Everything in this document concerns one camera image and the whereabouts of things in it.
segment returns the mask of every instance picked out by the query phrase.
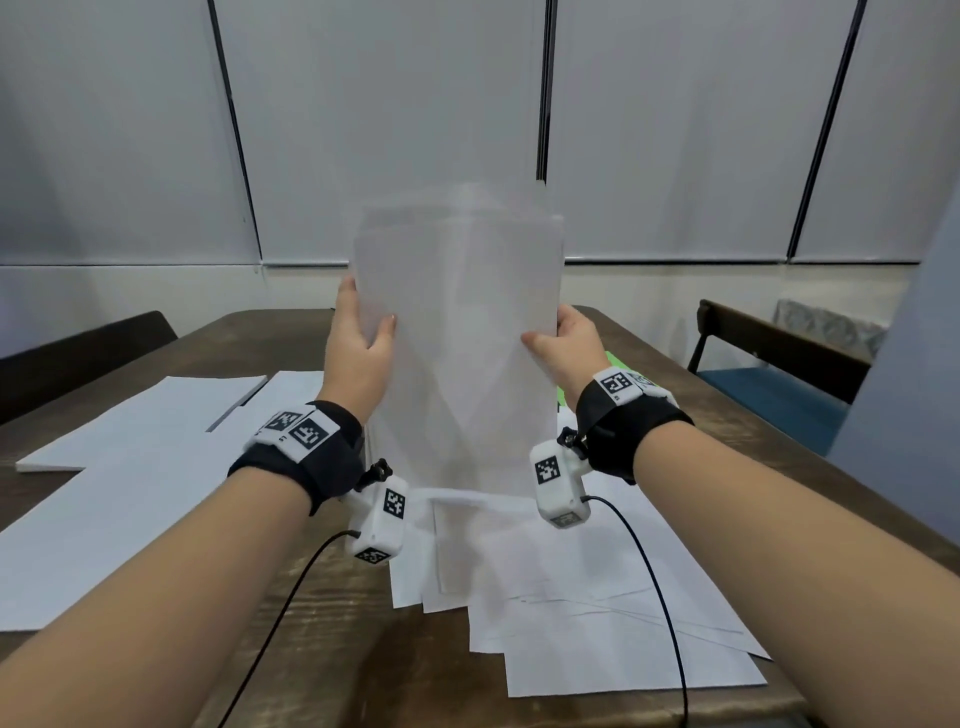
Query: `left forearm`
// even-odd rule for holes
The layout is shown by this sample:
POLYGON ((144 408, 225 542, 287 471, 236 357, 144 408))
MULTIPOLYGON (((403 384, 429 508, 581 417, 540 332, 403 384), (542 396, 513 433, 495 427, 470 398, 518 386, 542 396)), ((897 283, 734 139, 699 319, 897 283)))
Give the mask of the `left forearm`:
POLYGON ((0 665, 0 725, 189 725, 309 511, 235 473, 0 665))

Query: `hand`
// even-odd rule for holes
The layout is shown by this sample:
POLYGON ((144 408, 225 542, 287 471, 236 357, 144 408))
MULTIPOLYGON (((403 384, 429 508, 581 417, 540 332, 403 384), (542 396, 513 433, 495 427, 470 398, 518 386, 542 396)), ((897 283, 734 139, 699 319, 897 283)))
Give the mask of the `hand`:
POLYGON ((593 375, 610 366, 607 353, 593 322, 566 303, 557 309, 557 335, 527 331, 520 336, 527 349, 550 371, 564 390, 566 403, 574 412, 577 400, 593 375))
POLYGON ((360 330, 360 301, 353 276, 340 281, 330 336, 326 340, 324 386, 318 400, 344 407, 365 425, 387 391, 394 358, 396 316, 385 316, 368 345, 360 330))

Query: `wire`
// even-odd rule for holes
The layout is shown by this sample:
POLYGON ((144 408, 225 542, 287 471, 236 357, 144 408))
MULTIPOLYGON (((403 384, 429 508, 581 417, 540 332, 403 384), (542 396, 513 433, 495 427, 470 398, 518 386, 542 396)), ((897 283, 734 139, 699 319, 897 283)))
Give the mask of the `wire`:
POLYGON ((673 651, 677 655, 677 670, 680 672, 680 687, 684 691, 684 718, 680 721, 681 728, 685 728, 687 722, 690 720, 690 705, 686 697, 686 674, 684 673, 684 661, 680 657, 680 644, 677 642, 677 633, 673 630, 673 621, 670 619, 670 612, 666 608, 666 600, 663 598, 663 592, 660 590, 660 584, 657 583, 657 576, 654 574, 654 568, 650 566, 650 559, 647 558, 646 551, 643 550, 643 546, 640 545, 640 539, 636 537, 634 529, 627 520, 623 517, 623 514, 617 510, 616 506, 609 502, 606 498, 599 496, 583 496, 580 500, 586 503, 588 500, 599 500, 601 503, 606 504, 620 519, 620 521, 627 526, 627 530, 630 531, 630 535, 634 538, 634 543, 636 544, 637 550, 640 552, 640 556, 643 557, 643 563, 647 565, 647 570, 650 572, 650 578, 653 579, 654 589, 657 590, 657 597, 660 598, 660 607, 663 609, 663 616, 666 617, 666 625, 670 628, 670 639, 673 640, 673 651))
POLYGON ((247 684, 250 682, 250 679, 253 677, 253 672, 256 670, 256 666, 260 664, 260 660, 263 659, 263 653, 267 651, 267 647, 270 646, 270 640, 274 638, 276 629, 280 626, 280 622, 283 620, 283 616, 287 613, 287 609, 290 607, 290 602, 294 600, 294 596, 297 594, 297 589, 300 588, 300 584, 303 583, 303 579, 306 578, 306 574, 310 571, 310 567, 313 566, 313 563, 320 558, 320 554, 324 552, 324 549, 330 546, 334 541, 344 536, 352 536, 355 539, 360 538, 359 531, 340 531, 339 533, 333 534, 330 538, 323 542, 320 548, 317 549, 317 552, 310 558, 306 563, 306 566, 303 567, 303 571, 300 572, 300 578, 297 579, 297 583, 294 584, 294 588, 290 590, 290 595, 287 596, 287 600, 283 602, 283 607, 280 609, 280 613, 276 616, 276 621, 274 626, 270 629, 270 634, 267 635, 267 639, 264 640, 263 646, 260 647, 260 651, 256 653, 256 657, 253 658, 253 664, 250 666, 250 669, 247 670, 247 676, 243 679, 243 682, 240 683, 240 687, 237 689, 236 695, 230 701, 230 706, 227 708, 227 712, 224 713, 224 716, 220 718, 220 722, 217 723, 217 728, 224 728, 227 724, 227 720, 230 717, 230 714, 233 713, 233 709, 236 707, 237 702, 240 700, 240 696, 243 694, 243 691, 246 689, 247 684))

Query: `dark brown tabletop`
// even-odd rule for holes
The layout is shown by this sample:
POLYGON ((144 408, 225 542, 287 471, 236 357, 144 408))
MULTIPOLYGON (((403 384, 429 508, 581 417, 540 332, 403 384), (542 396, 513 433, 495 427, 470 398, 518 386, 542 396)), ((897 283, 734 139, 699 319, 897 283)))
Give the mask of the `dark brown tabletop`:
MULTIPOLYGON (((643 343, 604 314, 582 308, 607 349, 670 389, 697 425, 731 447, 799 480, 960 573, 960 550, 883 498, 643 343)), ((234 313, 0 426, 0 528, 69 479, 18 474, 13 463, 165 376, 251 376, 324 365, 329 310, 234 313)), ((306 560, 347 525, 325 505, 297 542, 200 715, 214 726, 306 560)), ((29 635, 0 634, 0 657, 29 635)), ((697 724, 806 710, 776 665, 756 659, 768 685, 690 692, 697 724)), ((390 574, 325 553, 304 581, 229 726, 377 728, 563 728, 676 724, 679 691, 508 698, 503 658, 468 649, 466 610, 424 615, 391 606, 390 574)))

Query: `chair backrest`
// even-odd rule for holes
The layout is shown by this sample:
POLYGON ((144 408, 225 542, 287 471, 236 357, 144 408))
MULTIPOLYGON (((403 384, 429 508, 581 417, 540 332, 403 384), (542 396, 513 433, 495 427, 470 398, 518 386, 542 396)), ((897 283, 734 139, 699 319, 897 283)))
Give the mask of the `chair backrest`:
POLYGON ((0 425, 176 340, 151 311, 0 359, 0 425))
POLYGON ((708 336, 733 344, 847 404, 853 402, 870 371, 870 364, 862 359, 713 301, 700 301, 697 330, 700 340, 687 366, 694 373, 708 336))

